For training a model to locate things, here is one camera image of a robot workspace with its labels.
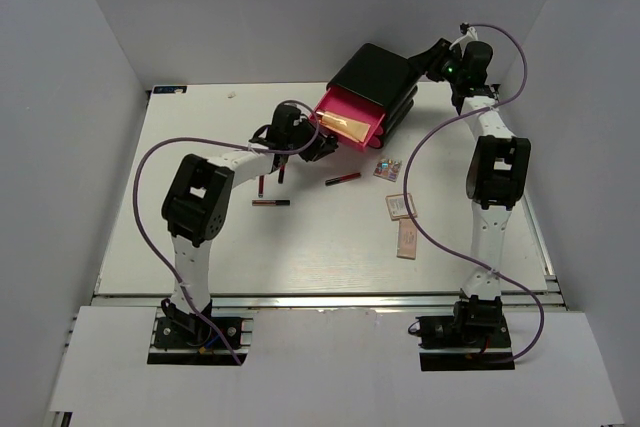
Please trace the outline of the gold foundation tube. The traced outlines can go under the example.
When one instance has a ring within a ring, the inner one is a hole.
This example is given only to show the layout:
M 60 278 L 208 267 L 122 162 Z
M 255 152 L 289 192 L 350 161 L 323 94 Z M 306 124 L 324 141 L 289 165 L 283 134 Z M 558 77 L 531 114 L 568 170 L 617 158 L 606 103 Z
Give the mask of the gold foundation tube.
M 322 126 L 353 141 L 362 143 L 366 140 L 370 125 L 365 122 L 347 118 L 330 111 L 318 113 Z

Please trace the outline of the black pink drawer organizer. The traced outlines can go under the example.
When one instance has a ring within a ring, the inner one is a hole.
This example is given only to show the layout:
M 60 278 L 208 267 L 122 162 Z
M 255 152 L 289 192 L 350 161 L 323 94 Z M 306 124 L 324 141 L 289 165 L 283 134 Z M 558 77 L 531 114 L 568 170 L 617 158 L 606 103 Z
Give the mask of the black pink drawer organizer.
M 316 111 L 369 127 L 361 140 L 338 133 L 341 144 L 380 149 L 414 105 L 420 77 L 407 58 L 366 43 L 328 82 Z

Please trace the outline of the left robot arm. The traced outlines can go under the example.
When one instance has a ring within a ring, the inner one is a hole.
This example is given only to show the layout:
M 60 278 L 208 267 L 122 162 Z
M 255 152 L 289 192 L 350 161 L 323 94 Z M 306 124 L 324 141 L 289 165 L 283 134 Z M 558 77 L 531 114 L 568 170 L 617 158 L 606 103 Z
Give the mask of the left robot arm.
M 337 148 L 335 134 L 324 133 L 313 114 L 303 115 L 289 101 L 276 107 L 271 123 L 254 133 L 245 150 L 183 158 L 161 209 L 178 274 L 162 310 L 170 318 L 180 318 L 176 331 L 188 345 L 202 345 L 211 334 L 206 317 L 211 309 L 210 251 L 225 223 L 232 190 L 280 170 L 291 156 L 315 162 Z

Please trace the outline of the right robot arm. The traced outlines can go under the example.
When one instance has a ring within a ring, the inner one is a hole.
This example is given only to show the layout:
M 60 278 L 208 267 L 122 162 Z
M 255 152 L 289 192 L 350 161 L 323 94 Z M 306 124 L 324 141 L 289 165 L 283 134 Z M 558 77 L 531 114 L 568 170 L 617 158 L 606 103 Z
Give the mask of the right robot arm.
M 501 300 L 506 228 L 524 194 L 531 143 L 513 134 L 499 114 L 501 103 L 486 83 L 492 57 L 493 49 L 485 42 L 471 40 L 462 48 L 440 39 L 425 52 L 410 57 L 409 63 L 428 79 L 450 85 L 451 102 L 457 112 L 425 139 L 463 121 L 476 141 L 465 184 L 473 216 L 470 252 L 457 252 L 422 227 L 417 230 L 437 248 L 475 266 L 460 289 L 464 302 L 496 307 Z

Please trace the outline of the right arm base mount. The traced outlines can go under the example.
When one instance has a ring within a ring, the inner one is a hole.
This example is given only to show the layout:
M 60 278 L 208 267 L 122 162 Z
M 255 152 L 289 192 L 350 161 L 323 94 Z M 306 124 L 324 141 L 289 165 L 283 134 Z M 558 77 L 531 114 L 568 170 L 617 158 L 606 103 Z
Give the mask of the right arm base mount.
M 505 317 L 496 326 L 459 326 L 454 315 L 417 317 L 407 333 L 418 340 L 422 372 L 510 371 L 515 369 Z

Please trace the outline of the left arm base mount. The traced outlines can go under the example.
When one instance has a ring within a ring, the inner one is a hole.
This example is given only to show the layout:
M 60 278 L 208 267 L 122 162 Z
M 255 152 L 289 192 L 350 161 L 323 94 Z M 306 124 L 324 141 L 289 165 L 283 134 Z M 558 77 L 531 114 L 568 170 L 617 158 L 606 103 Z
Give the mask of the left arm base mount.
M 204 322 L 193 312 L 179 310 L 169 299 L 160 304 L 155 320 L 148 365 L 239 367 L 252 340 L 251 318 L 223 314 L 214 316 L 208 305 Z

